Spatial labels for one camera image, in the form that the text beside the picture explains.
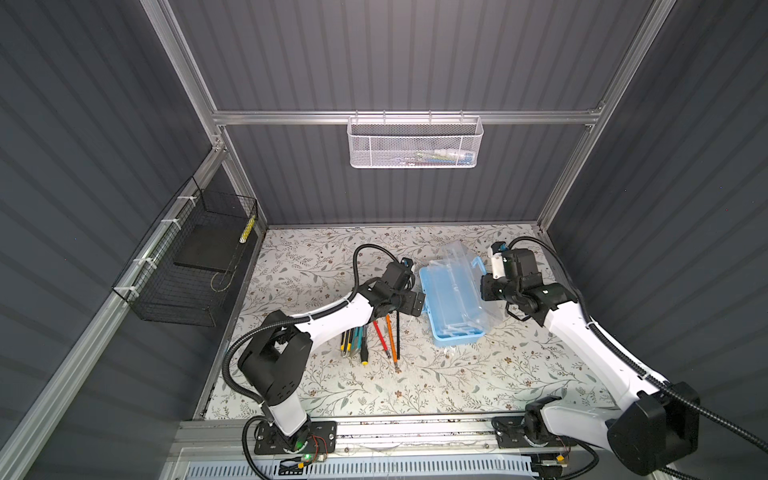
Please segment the black hex key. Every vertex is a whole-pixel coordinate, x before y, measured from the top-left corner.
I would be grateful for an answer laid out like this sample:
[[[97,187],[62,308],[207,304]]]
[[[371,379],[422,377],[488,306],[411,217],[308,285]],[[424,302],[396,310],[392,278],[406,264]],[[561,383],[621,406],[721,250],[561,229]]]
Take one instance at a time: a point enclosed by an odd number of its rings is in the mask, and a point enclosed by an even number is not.
[[[400,335],[400,312],[396,311],[395,313],[396,313],[396,316],[395,316],[395,318],[396,318],[396,320],[395,320],[395,354],[396,354],[395,363],[397,363],[399,361],[399,359],[401,358],[401,353],[400,353],[400,337],[401,337],[401,335]]]

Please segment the light blue plastic tool box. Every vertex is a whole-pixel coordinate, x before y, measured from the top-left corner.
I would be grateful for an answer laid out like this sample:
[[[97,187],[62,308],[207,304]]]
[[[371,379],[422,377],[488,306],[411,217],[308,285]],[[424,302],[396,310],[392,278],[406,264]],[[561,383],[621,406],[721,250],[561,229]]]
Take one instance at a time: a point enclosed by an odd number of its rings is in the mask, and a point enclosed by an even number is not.
[[[434,343],[445,348],[477,342],[503,321],[499,304],[481,298],[484,262],[463,243],[441,247],[437,258],[419,270]]]

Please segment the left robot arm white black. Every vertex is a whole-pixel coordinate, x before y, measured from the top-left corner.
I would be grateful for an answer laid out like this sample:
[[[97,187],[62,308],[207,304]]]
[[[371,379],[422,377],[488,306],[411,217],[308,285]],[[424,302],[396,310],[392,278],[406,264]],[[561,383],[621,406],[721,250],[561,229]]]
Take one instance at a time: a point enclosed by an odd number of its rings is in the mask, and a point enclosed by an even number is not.
[[[361,281],[358,256],[367,249],[385,254],[390,262],[380,276]],[[311,420],[297,389],[317,348],[393,312],[421,314],[425,295],[413,290],[412,259],[399,259],[382,246],[363,244],[353,252],[352,278],[350,293],[324,307],[299,315],[271,312],[260,326],[234,340],[224,355],[225,384],[256,401],[263,416],[286,439],[309,432]]]

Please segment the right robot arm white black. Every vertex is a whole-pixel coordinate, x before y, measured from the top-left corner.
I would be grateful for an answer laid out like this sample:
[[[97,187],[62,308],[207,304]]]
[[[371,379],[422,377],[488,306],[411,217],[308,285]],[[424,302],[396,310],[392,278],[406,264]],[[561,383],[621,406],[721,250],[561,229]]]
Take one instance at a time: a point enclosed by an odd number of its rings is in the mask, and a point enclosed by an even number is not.
[[[671,383],[615,340],[589,313],[573,285],[547,284],[527,237],[497,241],[488,249],[491,272],[480,280],[484,301],[515,307],[512,318],[534,320],[559,338],[597,376],[615,403],[612,410],[568,406],[559,396],[526,405],[518,426],[534,447],[568,439],[590,454],[608,450],[636,475],[663,472],[682,478],[671,465],[698,448],[699,425],[707,419],[761,451],[757,435],[703,407],[687,383]]]

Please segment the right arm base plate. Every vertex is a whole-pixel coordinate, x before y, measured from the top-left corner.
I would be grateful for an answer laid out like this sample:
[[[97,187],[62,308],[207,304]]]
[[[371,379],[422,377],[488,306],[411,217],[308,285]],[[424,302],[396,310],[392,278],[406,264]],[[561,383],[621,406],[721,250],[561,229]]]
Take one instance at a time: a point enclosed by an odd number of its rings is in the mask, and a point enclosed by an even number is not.
[[[494,416],[490,423],[500,448],[562,447],[570,450],[577,445],[569,437],[555,436],[546,432],[535,421],[529,421],[525,413]]]

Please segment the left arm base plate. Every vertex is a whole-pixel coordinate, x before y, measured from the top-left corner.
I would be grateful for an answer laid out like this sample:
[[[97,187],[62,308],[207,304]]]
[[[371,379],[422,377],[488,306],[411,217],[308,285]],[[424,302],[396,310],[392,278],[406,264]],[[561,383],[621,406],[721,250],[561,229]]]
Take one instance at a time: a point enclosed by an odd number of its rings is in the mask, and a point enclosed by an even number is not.
[[[307,420],[291,435],[284,434],[276,425],[262,422],[253,434],[256,455],[330,454],[335,451],[338,423]]]

